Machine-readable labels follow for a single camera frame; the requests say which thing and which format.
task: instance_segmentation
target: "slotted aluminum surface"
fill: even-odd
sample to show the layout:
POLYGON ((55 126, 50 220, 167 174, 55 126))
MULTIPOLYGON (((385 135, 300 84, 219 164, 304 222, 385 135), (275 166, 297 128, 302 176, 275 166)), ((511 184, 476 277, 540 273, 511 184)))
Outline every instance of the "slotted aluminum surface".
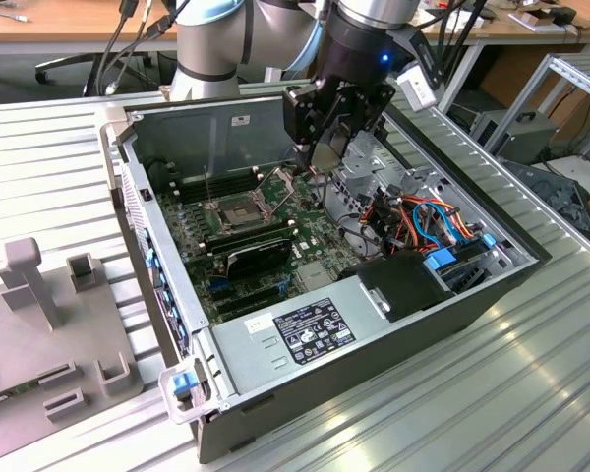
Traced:
POLYGON ((551 59, 549 68, 590 93, 590 54, 560 54, 551 59))
MULTIPOLYGON (((0 471, 590 470, 590 245, 438 111, 395 104, 551 252, 546 267, 463 332, 208 466, 152 388, 10 454, 0 471)), ((96 106, 0 107, 0 221, 13 218, 18 234, 33 224, 50 260, 84 250, 105 260, 153 385, 163 362, 102 187, 96 106)), ((398 133, 388 139, 423 162, 398 133)))

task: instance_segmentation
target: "office chair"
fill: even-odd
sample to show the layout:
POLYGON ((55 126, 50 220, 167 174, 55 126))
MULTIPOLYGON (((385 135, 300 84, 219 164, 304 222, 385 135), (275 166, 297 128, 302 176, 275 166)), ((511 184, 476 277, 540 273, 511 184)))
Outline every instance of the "office chair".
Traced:
MULTIPOLYGON (((152 67, 152 61, 150 56, 148 56, 147 52, 136 52, 134 53, 134 57, 140 56, 142 58, 143 64, 145 68, 152 67)), ((61 59, 56 59, 54 61, 44 62, 43 64, 37 64, 35 66, 35 79, 40 84, 48 84, 48 71, 52 69, 57 69, 59 67, 64 66, 72 66, 74 64, 83 64, 85 62, 91 62, 91 69, 89 70, 88 80, 84 85, 83 89, 83 96, 94 96, 94 81, 96 79, 96 72, 98 70, 98 65, 102 60, 101 53, 88 53, 88 54, 79 54, 77 56, 70 56, 70 57, 63 57, 61 59)), ((114 67, 117 69, 122 69, 124 62, 122 60, 116 61, 114 67)), ((141 72, 128 67, 125 71, 130 76, 138 79, 139 81, 148 84, 153 88, 157 88, 159 84, 153 80, 151 80, 146 75, 142 74, 141 72)))

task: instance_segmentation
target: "blue latch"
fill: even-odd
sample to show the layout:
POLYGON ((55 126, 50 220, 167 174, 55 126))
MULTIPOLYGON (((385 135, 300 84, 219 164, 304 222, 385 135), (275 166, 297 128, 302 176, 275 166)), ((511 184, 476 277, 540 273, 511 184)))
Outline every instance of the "blue latch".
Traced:
POLYGON ((456 257, 448 249, 438 249, 426 257, 426 262, 433 270, 437 270, 456 262, 456 257))
POLYGON ((173 385, 175 389, 173 394, 179 398, 190 392, 192 388, 199 384, 197 375, 194 372, 184 372, 173 376, 173 385))
POLYGON ((483 242, 485 242, 485 244, 487 244, 488 248, 492 249, 494 246, 496 246, 496 238, 494 236, 492 236, 491 234, 484 234, 483 235, 483 242))

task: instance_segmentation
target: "blue connector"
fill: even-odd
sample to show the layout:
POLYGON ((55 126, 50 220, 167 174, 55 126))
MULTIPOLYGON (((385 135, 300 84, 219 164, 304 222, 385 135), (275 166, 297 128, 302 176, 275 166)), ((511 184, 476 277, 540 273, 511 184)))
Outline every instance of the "blue connector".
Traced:
POLYGON ((490 249, 496 246, 496 238, 488 233, 483 235, 483 242, 487 244, 488 248, 490 249))
POLYGON ((455 263, 456 257, 448 249, 438 249, 429 253, 426 257, 426 262, 433 270, 438 270, 443 266, 455 263))
POLYGON ((153 267, 153 260, 155 259, 155 251, 153 248, 150 248, 147 251, 147 258, 145 259, 145 263, 147 264, 147 268, 153 267))
POLYGON ((194 372, 184 372, 173 376, 173 394, 179 399, 187 396, 190 390, 199 385, 199 380, 194 372))

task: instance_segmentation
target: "chair wheel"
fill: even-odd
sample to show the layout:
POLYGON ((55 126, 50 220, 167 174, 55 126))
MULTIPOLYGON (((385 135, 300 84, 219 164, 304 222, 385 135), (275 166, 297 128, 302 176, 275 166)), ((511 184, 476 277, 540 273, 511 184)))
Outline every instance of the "chair wheel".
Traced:
POLYGON ((35 80, 42 85, 48 84, 48 73, 45 71, 35 72, 35 80))

